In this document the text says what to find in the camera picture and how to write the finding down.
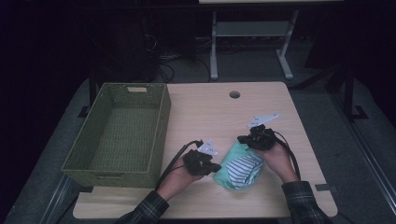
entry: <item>folded cloth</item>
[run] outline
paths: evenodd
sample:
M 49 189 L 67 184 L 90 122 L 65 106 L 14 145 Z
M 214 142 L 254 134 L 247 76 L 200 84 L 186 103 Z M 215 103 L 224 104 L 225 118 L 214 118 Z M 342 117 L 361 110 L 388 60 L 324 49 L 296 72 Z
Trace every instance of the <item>folded cloth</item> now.
M 235 141 L 213 179 L 226 189 L 245 189 L 256 182 L 264 159 L 246 144 Z

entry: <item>person's arm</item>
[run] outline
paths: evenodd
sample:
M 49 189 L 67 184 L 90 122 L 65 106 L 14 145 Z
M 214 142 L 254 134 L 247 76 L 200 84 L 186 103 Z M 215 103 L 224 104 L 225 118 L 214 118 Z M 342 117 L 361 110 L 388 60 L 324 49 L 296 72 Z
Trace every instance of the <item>person's arm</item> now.
M 122 217 L 115 224 L 157 223 L 166 209 L 168 201 L 181 193 L 192 182 L 201 179 L 202 175 L 190 175 L 180 158 L 173 166 L 174 170 L 163 180 L 157 190 L 153 190 L 136 207 L 136 209 Z
M 307 181 L 301 181 L 291 165 L 290 156 L 279 143 L 268 151 L 255 150 L 268 167 L 282 180 L 288 208 L 293 223 L 332 223 L 318 207 L 317 200 Z

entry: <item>dark background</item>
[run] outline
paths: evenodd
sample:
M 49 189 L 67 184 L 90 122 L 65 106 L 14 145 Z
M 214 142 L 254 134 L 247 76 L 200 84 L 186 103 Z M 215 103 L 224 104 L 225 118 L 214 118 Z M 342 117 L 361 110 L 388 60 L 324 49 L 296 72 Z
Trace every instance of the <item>dark background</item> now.
M 100 7 L 101 2 L 84 4 Z M 395 6 L 386 0 L 346 3 L 325 15 L 301 14 L 295 34 L 318 35 L 307 66 L 346 63 L 396 126 Z M 83 80 L 150 82 L 157 55 L 146 52 L 148 30 L 163 46 L 189 57 L 195 36 L 210 35 L 207 11 L 158 13 L 142 25 L 146 14 L 97 16 L 80 7 L 71 0 L 0 2 L 1 222 Z M 324 20 L 312 22 L 318 18 Z M 308 23 L 316 26 L 304 26 Z M 125 45 L 131 50 L 122 50 Z

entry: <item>plaid sleeve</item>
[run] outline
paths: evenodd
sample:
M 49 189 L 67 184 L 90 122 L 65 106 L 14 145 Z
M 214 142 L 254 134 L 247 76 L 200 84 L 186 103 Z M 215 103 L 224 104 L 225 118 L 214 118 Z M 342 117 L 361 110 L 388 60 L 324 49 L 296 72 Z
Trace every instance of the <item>plaid sleeve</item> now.
M 157 223 L 169 204 L 156 191 L 152 191 L 134 209 L 120 217 L 115 224 Z
M 309 182 L 286 183 L 282 185 L 282 189 L 294 224 L 332 223 L 329 217 L 318 207 Z

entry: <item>green wicker basket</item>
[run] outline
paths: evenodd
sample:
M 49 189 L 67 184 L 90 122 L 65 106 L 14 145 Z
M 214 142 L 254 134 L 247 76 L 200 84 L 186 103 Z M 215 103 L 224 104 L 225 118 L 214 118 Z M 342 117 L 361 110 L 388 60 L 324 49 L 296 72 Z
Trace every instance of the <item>green wicker basket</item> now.
M 166 84 L 105 83 L 62 171 L 82 186 L 154 188 L 170 108 Z

